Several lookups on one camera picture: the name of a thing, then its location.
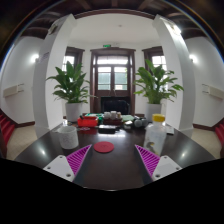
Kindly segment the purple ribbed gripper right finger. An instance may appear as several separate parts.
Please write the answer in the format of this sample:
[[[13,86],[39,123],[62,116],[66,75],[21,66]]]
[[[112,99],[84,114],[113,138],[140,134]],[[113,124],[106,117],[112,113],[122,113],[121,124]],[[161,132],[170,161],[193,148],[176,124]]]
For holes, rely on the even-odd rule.
[[[181,170],[181,167],[167,155],[158,156],[139,145],[135,148],[153,181]]]

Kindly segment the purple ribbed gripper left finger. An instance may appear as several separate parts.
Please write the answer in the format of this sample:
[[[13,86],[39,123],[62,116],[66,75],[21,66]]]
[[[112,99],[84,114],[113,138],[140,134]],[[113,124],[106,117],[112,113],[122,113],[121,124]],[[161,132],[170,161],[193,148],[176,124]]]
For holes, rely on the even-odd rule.
[[[46,165],[44,170],[72,182],[79,172],[90,148],[91,145],[87,145],[68,156],[59,155]]]

